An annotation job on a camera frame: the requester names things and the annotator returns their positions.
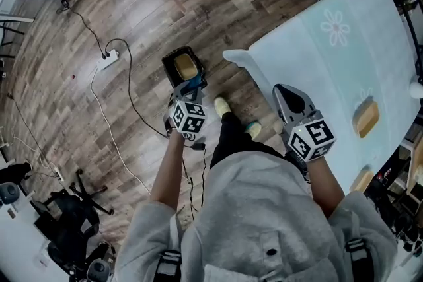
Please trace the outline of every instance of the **foot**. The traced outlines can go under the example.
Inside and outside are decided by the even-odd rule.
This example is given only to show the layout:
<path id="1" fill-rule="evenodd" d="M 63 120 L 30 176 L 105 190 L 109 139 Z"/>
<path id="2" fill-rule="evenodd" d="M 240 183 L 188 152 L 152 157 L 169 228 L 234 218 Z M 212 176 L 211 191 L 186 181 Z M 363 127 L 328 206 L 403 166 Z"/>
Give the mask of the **foot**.
<path id="1" fill-rule="evenodd" d="M 260 122 L 252 122 L 245 129 L 244 133 L 247 133 L 251 136 L 251 139 L 254 140 L 258 137 L 258 134 L 262 131 L 262 126 Z"/>
<path id="2" fill-rule="evenodd" d="M 228 113 L 231 111 L 231 108 L 229 107 L 228 103 L 221 96 L 218 96 L 214 100 L 214 108 L 216 109 L 216 112 L 217 114 L 219 114 L 220 118 L 222 118 L 224 113 Z"/>

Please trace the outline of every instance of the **light blue tablecloth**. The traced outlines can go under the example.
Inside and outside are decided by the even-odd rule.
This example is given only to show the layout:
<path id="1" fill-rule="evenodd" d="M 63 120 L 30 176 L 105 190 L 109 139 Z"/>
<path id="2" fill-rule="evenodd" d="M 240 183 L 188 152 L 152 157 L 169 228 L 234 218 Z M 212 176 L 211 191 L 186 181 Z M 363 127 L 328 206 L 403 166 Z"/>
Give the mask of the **light blue tablecloth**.
<path id="1" fill-rule="evenodd" d="M 249 71 L 271 106 L 276 83 L 311 97 L 338 138 L 326 158 L 346 192 L 363 167 L 385 164 L 420 107 L 408 94 L 413 49 L 392 0 L 322 0 L 248 51 L 223 56 Z M 369 96 L 380 119 L 360 139 L 352 116 Z"/>

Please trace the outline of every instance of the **black pants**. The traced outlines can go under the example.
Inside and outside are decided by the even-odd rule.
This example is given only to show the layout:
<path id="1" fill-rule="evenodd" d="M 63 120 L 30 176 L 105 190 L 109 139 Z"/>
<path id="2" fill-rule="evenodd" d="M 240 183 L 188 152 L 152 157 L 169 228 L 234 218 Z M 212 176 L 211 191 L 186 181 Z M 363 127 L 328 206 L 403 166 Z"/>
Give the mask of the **black pants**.
<path id="1" fill-rule="evenodd" d="M 248 133 L 244 133 L 245 127 L 232 112 L 224 113 L 222 116 L 222 127 L 220 129 L 219 144 L 216 146 L 211 159 L 210 168 L 233 153 L 245 151 L 260 151 L 280 157 L 284 157 L 273 148 L 255 142 Z"/>

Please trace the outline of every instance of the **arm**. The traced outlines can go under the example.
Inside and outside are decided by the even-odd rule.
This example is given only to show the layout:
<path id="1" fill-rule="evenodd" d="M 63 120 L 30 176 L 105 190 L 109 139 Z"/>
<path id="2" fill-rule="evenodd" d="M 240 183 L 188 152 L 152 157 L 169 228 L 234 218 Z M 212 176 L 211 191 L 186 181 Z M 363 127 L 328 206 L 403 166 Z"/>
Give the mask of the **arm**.
<path id="1" fill-rule="evenodd" d="M 182 134 L 172 131 L 150 195 L 150 201 L 164 203 L 174 210 L 178 209 L 184 143 Z"/>
<path id="2" fill-rule="evenodd" d="M 307 163 L 315 203 L 329 218 L 345 195 L 324 157 Z"/>
<path id="3" fill-rule="evenodd" d="M 116 260 L 119 281 L 154 280 L 161 254 L 172 242 L 170 221 L 178 207 L 182 174 L 182 134 L 173 131 L 149 201 L 137 208 Z"/>

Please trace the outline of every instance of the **black cable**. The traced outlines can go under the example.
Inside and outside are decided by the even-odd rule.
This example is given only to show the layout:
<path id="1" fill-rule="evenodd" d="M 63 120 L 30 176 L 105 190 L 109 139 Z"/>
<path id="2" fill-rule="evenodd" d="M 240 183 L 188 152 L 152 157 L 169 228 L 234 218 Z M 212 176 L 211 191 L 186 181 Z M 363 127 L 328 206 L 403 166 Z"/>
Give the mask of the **black cable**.
<path id="1" fill-rule="evenodd" d="M 185 133 L 183 133 L 182 135 L 184 136 L 185 140 L 188 140 L 188 141 L 195 141 L 196 140 L 195 134 L 191 134 L 191 133 L 185 134 Z"/>
<path id="2" fill-rule="evenodd" d="M 204 202 L 204 173 L 206 172 L 206 149 L 204 149 L 204 153 L 203 153 L 203 161 L 204 161 L 204 167 L 203 167 L 203 174 L 201 175 L 202 177 L 202 193 L 201 193 L 201 206 L 203 207 L 203 202 Z"/>
<path id="3" fill-rule="evenodd" d="M 198 213 L 198 210 L 194 207 L 194 203 L 192 202 L 192 191 L 194 190 L 194 181 L 192 180 L 192 177 L 188 175 L 188 171 L 186 170 L 186 167 L 185 167 L 184 158 L 182 158 L 182 165 L 184 167 L 185 177 L 188 180 L 189 185 L 191 186 L 191 188 L 190 188 L 190 208 L 191 208 L 191 216 L 192 216 L 192 219 L 194 220 L 194 213 L 192 212 L 192 210 L 194 209 Z"/>
<path id="4" fill-rule="evenodd" d="M 10 94 L 10 93 L 8 93 L 8 94 L 7 94 L 7 97 L 8 97 L 9 99 L 11 99 L 11 100 L 15 103 L 15 106 L 16 106 L 16 109 L 18 110 L 18 113 L 19 113 L 19 115 L 20 115 L 20 118 L 22 119 L 23 123 L 25 124 L 26 128 L 28 129 L 29 134 L 31 134 L 31 137 L 32 137 L 32 138 L 33 138 L 33 140 L 35 141 L 35 144 L 37 145 L 38 149 L 40 150 L 41 155 L 44 157 L 44 160 L 48 163 L 48 168 L 50 169 L 50 171 L 51 171 L 54 175 L 56 175 L 56 173 L 54 172 L 54 170 L 52 170 L 52 167 L 50 166 L 50 162 L 47 160 L 46 155 L 44 154 L 44 152 L 42 151 L 42 149 L 41 149 L 40 145 L 38 144 L 37 139 L 35 138 L 34 134 L 32 134 L 31 129 L 29 128 L 28 124 L 26 123 L 26 121 L 25 121 L 25 119 L 24 119 L 24 116 L 22 115 L 22 112 L 20 111 L 19 106 L 18 106 L 18 103 L 16 102 L 15 98 L 13 98 L 13 95 L 12 95 L 12 94 Z"/>
<path id="5" fill-rule="evenodd" d="M 41 182 L 44 182 L 44 181 L 43 181 L 43 179 L 42 179 L 42 177 L 41 177 L 41 175 L 45 175 L 45 176 L 48 176 L 48 177 L 50 177 L 50 178 L 57 178 L 57 179 L 58 179 L 59 184 L 62 186 L 62 188 L 63 188 L 63 189 L 65 189 L 65 186 L 64 186 L 64 185 L 60 182 L 60 179 L 59 179 L 59 176 L 57 175 L 57 173 L 55 173 L 55 172 L 54 172 L 54 170 L 52 170 L 52 167 L 50 166 L 50 162 L 49 162 L 49 160 L 47 160 L 47 157 L 46 157 L 46 155 L 44 154 L 44 152 L 42 151 L 42 149 L 41 149 L 40 145 L 38 144 L 37 139 L 35 138 L 34 134 L 32 134 L 32 131 L 31 131 L 31 129 L 29 128 L 28 124 L 26 123 L 26 121 L 25 121 L 25 119 L 24 119 L 24 116 L 22 115 L 22 112 L 20 111 L 19 106 L 18 106 L 18 103 L 16 102 L 15 98 L 14 98 L 14 97 L 13 97 L 13 95 L 12 95 L 12 94 L 10 94 L 10 93 L 7 93 L 7 97 L 8 97 L 9 99 L 11 99 L 11 100 L 15 103 L 16 109 L 17 109 L 17 110 L 18 110 L 18 112 L 19 112 L 19 115 L 20 115 L 21 120 L 23 121 L 24 125 L 25 125 L 25 126 L 26 126 L 26 128 L 28 129 L 29 134 L 31 134 L 31 136 L 32 136 L 33 140 L 35 141 L 35 144 L 37 145 L 37 147 L 38 147 L 38 149 L 39 149 L 39 151 L 40 151 L 40 154 L 44 157 L 44 160 L 48 163 L 48 168 L 50 169 L 50 172 L 52 172 L 52 173 L 54 174 L 54 176 L 50 176 L 50 175 L 48 175 L 48 174 L 41 173 L 41 172 L 35 172 L 35 173 L 37 173 L 37 174 L 40 176 L 40 180 L 41 180 Z"/>
<path id="6" fill-rule="evenodd" d="M 86 28 L 88 31 L 90 31 L 91 33 L 93 33 L 93 35 L 94 35 L 94 37 L 95 37 L 95 40 L 97 41 L 98 48 L 99 48 L 99 49 L 100 49 L 100 51 L 101 51 L 101 56 L 102 56 L 102 58 L 103 58 L 103 59 L 106 59 L 106 56 L 105 56 L 105 54 L 104 54 L 104 52 L 103 52 L 103 50 L 102 50 L 102 48 L 101 48 L 100 39 L 98 39 L 98 36 L 95 34 L 95 32 L 94 32 L 93 30 L 91 30 L 91 28 L 89 28 L 89 26 L 88 26 L 88 25 L 87 25 L 87 23 L 85 22 L 84 17 L 83 17 L 81 14 L 79 14 L 77 11 L 74 11 L 70 5 L 68 5 L 68 8 L 69 8 L 69 10 L 70 10 L 72 13 L 75 13 L 76 15 L 78 15 L 78 16 L 81 18 L 82 23 L 84 24 L 85 28 Z"/>
<path id="7" fill-rule="evenodd" d="M 145 121 L 145 119 L 144 119 L 144 117 L 138 112 L 138 110 L 137 110 L 137 108 L 135 107 L 135 104 L 134 104 L 134 101 L 132 100 L 132 96 L 131 96 L 131 72 L 132 72 L 132 53 L 131 53 L 131 49 L 130 49 L 130 45 L 128 44 L 128 42 L 125 40 L 125 39 L 121 39 L 121 38 L 114 38 L 114 39 L 111 39 L 107 44 L 106 44 L 106 47 L 104 48 L 104 52 L 103 52 L 103 50 L 102 50 L 102 48 L 101 48 L 101 44 L 100 44 L 100 40 L 98 39 L 98 36 L 95 34 L 95 32 L 93 31 L 93 30 L 91 30 L 89 27 L 88 27 L 88 25 L 85 23 L 85 20 L 84 20 L 84 18 L 83 18 L 83 16 L 81 15 L 81 14 L 79 14 L 78 12 L 76 12 L 76 11 L 74 11 L 70 6 L 68 6 L 69 7 L 69 10 L 72 12 L 72 13 L 75 13 L 76 15 L 78 15 L 78 16 L 80 16 L 81 17 L 81 20 L 82 20 L 82 22 L 83 22 L 83 24 L 84 24 L 84 26 L 87 28 L 87 30 L 89 30 L 91 33 L 93 33 L 93 35 L 94 35 L 94 37 L 96 38 L 96 41 L 97 41 L 97 44 L 98 44 L 98 48 L 100 49 L 100 51 L 101 51 L 101 54 L 102 54 L 102 57 L 103 57 L 103 59 L 105 59 L 105 55 L 104 54 L 106 54 L 106 55 L 108 55 L 109 53 L 108 53 L 108 51 L 107 51 L 107 47 L 112 43 L 112 42 L 115 42 L 115 41 L 119 41 L 119 42 L 123 42 L 124 44 L 125 44 L 125 46 L 126 46 L 126 48 L 127 48 L 127 50 L 128 50 L 128 53 L 129 53 L 129 55 L 130 55 L 130 68 L 129 68 L 129 73 L 128 73 L 128 96 L 129 96 L 129 98 L 130 98 L 130 102 L 131 102 L 131 105 L 132 105 L 132 108 L 135 110 L 135 112 L 136 112 L 136 114 L 139 116 L 139 118 L 141 119 L 141 121 L 147 126 L 147 127 L 149 127 L 150 129 L 152 129 L 154 132 L 156 132 L 157 134 L 159 134 L 159 135 L 161 135 L 162 137 L 164 137 L 165 139 L 167 139 L 167 140 L 169 140 L 169 138 L 167 137 L 167 135 L 165 135 L 164 133 L 161 133 L 160 131 L 158 131 L 157 129 L 155 129 L 152 125 L 150 125 L 147 121 Z M 204 171 L 206 170 L 206 159 L 205 159 L 205 155 L 206 155 L 206 146 L 202 143 L 202 144 L 193 144 L 192 146 L 187 146 L 187 145 L 184 145 L 184 147 L 186 147 L 186 148 L 191 148 L 191 149 L 193 149 L 193 150 L 195 150 L 195 151 L 198 151 L 198 150 L 202 150 L 202 149 L 204 149 L 204 153 L 203 153 L 203 160 L 204 160 L 204 168 L 203 168 L 203 182 L 202 182 L 202 187 L 203 187 L 203 192 L 202 192 L 202 206 L 203 206 L 203 199 L 204 199 Z M 188 180 L 188 183 L 190 184 L 190 186 L 191 186 L 191 189 L 190 189 L 190 206 L 191 206 L 191 215 L 192 215 L 192 219 L 194 220 L 194 213 L 193 213 L 193 209 L 198 213 L 198 210 L 194 207 L 194 204 L 192 203 L 192 192 L 193 192 L 193 190 L 194 190 L 194 182 L 193 182 L 193 180 L 192 180 L 192 177 L 190 177 L 190 176 L 188 176 L 188 172 L 186 171 L 186 167 L 185 167 L 185 163 L 184 163 L 184 159 L 182 159 L 182 164 L 183 164 L 183 166 L 184 166 L 184 171 L 185 171 L 185 176 L 186 176 L 186 179 Z"/>
<path id="8" fill-rule="evenodd" d="M 137 108 L 135 107 L 135 104 L 134 104 L 134 101 L 132 100 L 132 96 L 131 96 L 131 72 L 132 72 L 132 53 L 131 53 L 131 49 L 130 49 L 130 45 L 128 44 L 128 42 L 125 40 L 125 39 L 121 39 L 121 38 L 114 38 L 114 39 L 111 39 L 107 44 L 106 44 L 106 47 L 105 47 L 105 49 L 104 49 L 104 51 L 106 52 L 106 53 L 108 53 L 108 51 L 107 51 L 107 47 L 112 43 L 112 42 L 114 42 L 114 41 L 120 41 L 120 42 L 123 42 L 124 44 L 125 44 L 125 46 L 126 46 L 126 49 L 128 50 L 128 53 L 129 53 L 129 55 L 130 55 L 130 70 L 129 70 L 129 74 L 128 74 L 128 96 L 129 96 L 129 98 L 130 98 L 130 102 L 131 102 L 131 105 L 132 105 L 132 108 L 135 110 L 135 112 L 137 113 L 137 115 L 139 116 L 139 118 L 142 120 L 142 122 L 147 126 L 147 127 L 149 127 L 150 129 L 152 129 L 153 131 L 155 131 L 157 134 L 159 134 L 159 135 L 161 135 L 162 137 L 164 137 L 165 139 L 167 139 L 167 140 L 169 140 L 169 138 L 167 137 L 167 135 L 165 135 L 164 133 L 161 133 L 160 131 L 158 131 L 157 129 L 155 129 L 152 125 L 150 125 L 147 121 L 145 121 L 145 119 L 144 119 L 144 117 L 138 112 L 138 110 L 137 110 Z M 195 140 L 195 135 L 194 135 L 194 138 L 189 138 L 188 139 L 189 141 L 193 141 L 193 140 Z M 184 145 L 184 147 L 186 147 L 186 148 L 191 148 L 191 149 L 193 149 L 192 148 L 192 146 L 187 146 L 187 145 Z"/>

